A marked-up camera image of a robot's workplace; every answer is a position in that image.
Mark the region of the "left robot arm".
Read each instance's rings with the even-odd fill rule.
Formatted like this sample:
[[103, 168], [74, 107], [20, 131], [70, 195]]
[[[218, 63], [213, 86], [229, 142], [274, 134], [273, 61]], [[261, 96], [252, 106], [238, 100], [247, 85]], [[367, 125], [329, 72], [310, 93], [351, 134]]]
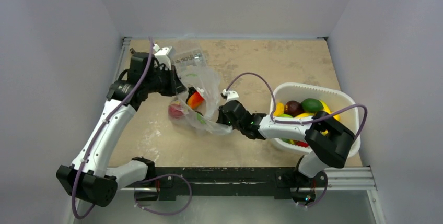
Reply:
[[117, 190], [138, 182], [143, 187], [156, 179], [153, 161], [135, 157], [123, 166], [108, 166], [123, 130], [150, 93], [173, 97], [186, 87], [171, 63], [170, 48], [155, 54], [133, 52], [130, 66], [110, 86], [102, 115], [89, 140], [69, 166], [60, 166], [56, 177], [73, 199], [106, 207]]

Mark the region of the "orange fake fruit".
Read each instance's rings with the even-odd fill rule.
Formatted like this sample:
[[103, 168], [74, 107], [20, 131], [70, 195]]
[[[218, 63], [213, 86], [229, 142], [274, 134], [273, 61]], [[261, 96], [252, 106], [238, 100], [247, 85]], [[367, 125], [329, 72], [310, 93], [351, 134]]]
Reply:
[[192, 92], [189, 94], [186, 104], [192, 109], [196, 110], [204, 101], [204, 98], [199, 92]]

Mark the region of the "clear plastic bag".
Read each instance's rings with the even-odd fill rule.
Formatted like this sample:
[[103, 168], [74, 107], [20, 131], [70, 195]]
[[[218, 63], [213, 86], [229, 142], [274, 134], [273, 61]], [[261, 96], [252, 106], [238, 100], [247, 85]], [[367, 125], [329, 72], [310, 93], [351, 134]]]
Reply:
[[199, 134], [228, 135], [232, 127], [217, 123], [221, 78], [210, 68], [200, 50], [181, 52], [171, 58], [186, 91], [176, 95], [168, 106], [168, 118], [175, 125], [194, 129]]

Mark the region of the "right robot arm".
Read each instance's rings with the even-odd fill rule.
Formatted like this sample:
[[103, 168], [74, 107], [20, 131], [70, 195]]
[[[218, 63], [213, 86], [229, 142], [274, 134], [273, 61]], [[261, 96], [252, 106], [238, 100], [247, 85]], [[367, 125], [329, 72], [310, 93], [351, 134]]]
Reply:
[[307, 185], [326, 168], [341, 169], [345, 166], [355, 134], [333, 116], [317, 112], [313, 117], [277, 120], [270, 114], [250, 113], [237, 100], [219, 107], [218, 123], [238, 130], [249, 139], [292, 139], [304, 141], [311, 152], [300, 158], [294, 181]]

